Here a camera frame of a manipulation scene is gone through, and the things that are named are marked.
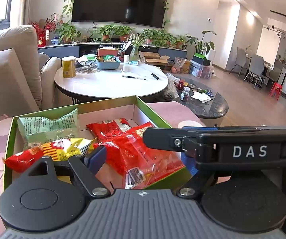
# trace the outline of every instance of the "black television screen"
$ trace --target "black television screen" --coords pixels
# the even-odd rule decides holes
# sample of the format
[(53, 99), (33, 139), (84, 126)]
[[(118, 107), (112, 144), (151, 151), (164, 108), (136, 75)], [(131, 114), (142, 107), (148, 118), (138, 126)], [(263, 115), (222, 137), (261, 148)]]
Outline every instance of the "black television screen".
[(74, 0), (72, 21), (131, 23), (161, 28), (166, 0)]

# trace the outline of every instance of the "air vent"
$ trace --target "air vent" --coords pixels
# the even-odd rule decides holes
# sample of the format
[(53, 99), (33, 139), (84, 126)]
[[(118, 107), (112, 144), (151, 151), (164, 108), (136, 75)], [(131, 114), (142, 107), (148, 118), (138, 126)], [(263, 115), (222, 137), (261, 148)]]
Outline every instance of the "air vent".
[(285, 15), (285, 14), (282, 14), (282, 13), (279, 13), (279, 12), (275, 12), (275, 11), (272, 11), (272, 10), (270, 10), (270, 12), (275, 13), (275, 14), (279, 14), (279, 15), (281, 15), (281, 16), (286, 17), (286, 15)]

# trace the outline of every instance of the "red plastic stool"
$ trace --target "red plastic stool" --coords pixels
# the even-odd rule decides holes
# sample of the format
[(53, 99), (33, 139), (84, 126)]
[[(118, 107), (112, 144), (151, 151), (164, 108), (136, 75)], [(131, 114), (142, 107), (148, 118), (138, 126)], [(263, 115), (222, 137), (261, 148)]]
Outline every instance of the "red plastic stool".
[(282, 86), (279, 83), (274, 83), (274, 85), (272, 86), (272, 89), (270, 90), (269, 96), (273, 97), (275, 96), (275, 98), (278, 100), (280, 93), (281, 93), (281, 89)]

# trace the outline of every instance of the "sofa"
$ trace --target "sofa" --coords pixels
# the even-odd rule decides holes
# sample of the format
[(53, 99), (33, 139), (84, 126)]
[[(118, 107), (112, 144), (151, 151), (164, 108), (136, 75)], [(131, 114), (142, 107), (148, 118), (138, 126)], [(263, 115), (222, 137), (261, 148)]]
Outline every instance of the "sofa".
[(0, 31), (0, 116), (71, 104), (54, 83), (61, 60), (38, 54), (37, 34), (22, 25)]

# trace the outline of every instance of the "screw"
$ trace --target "screw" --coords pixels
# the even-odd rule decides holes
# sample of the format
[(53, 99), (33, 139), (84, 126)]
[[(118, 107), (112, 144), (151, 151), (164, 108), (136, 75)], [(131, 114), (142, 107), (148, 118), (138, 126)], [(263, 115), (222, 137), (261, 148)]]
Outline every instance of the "screw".
[(175, 139), (175, 140), (174, 140), (174, 144), (175, 144), (177, 147), (179, 147), (179, 146), (181, 146), (182, 141), (179, 140), (179, 139)]
[(180, 189), (180, 194), (182, 196), (192, 196), (195, 194), (195, 190), (192, 188), (183, 188), (183, 189)]
[(95, 196), (104, 196), (108, 194), (108, 190), (106, 188), (99, 187), (99, 188), (93, 189), (92, 194)]

